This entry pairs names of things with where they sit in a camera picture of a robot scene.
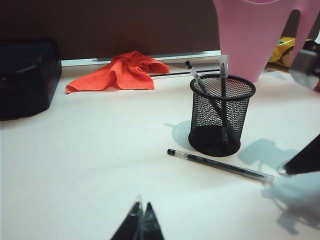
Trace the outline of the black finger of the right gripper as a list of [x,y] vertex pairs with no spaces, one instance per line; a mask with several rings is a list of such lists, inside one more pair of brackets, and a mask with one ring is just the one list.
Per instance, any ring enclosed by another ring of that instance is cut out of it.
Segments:
[[320,171],[320,135],[292,159],[281,164],[277,172],[280,175],[299,175]]
[[303,49],[289,68],[294,81],[308,89],[320,88],[320,54]]

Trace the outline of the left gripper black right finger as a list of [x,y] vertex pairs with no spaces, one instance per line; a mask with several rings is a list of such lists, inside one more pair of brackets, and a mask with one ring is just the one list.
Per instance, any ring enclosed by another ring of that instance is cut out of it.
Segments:
[[142,240],[164,240],[161,226],[150,202],[147,203],[141,224]]

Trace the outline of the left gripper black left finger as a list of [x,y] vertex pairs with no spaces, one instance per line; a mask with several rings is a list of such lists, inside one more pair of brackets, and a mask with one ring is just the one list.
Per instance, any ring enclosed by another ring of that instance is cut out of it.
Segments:
[[139,240],[143,221],[142,197],[138,195],[111,240]]

